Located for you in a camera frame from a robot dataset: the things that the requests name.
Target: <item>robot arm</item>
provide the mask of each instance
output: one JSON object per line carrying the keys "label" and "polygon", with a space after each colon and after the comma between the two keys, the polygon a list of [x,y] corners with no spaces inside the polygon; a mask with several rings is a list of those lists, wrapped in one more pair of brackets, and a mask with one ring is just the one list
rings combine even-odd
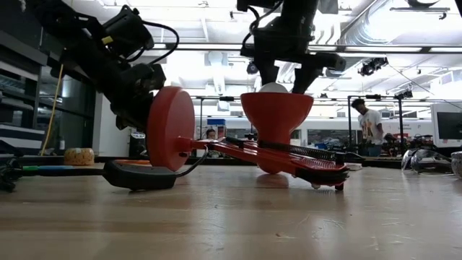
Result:
{"label": "robot arm", "polygon": [[[295,71],[293,93],[305,93],[324,67],[341,71],[345,60],[335,53],[307,53],[313,39],[313,19],[319,0],[237,0],[240,11],[250,6],[282,8],[281,16],[265,27],[253,23],[254,45],[243,44],[241,54],[254,58],[262,83],[275,82],[279,68],[276,60],[301,64]],[[163,87],[165,75],[159,64],[130,65],[129,56],[154,46],[145,28],[147,22],[138,10],[124,6],[120,13],[101,25],[96,18],[75,12],[61,0],[27,0],[43,29],[58,39],[65,51],[61,63],[67,69],[80,69],[92,80],[97,91],[111,103],[117,117],[117,127],[133,126],[146,129],[151,90]]]}

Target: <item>wooden table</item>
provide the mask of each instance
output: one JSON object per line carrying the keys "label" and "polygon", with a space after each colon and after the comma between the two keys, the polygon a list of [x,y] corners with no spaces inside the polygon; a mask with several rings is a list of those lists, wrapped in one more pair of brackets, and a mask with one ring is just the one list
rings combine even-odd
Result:
{"label": "wooden table", "polygon": [[24,178],[0,194],[0,259],[462,259],[462,181],[365,168],[345,190],[203,166],[166,191]]}

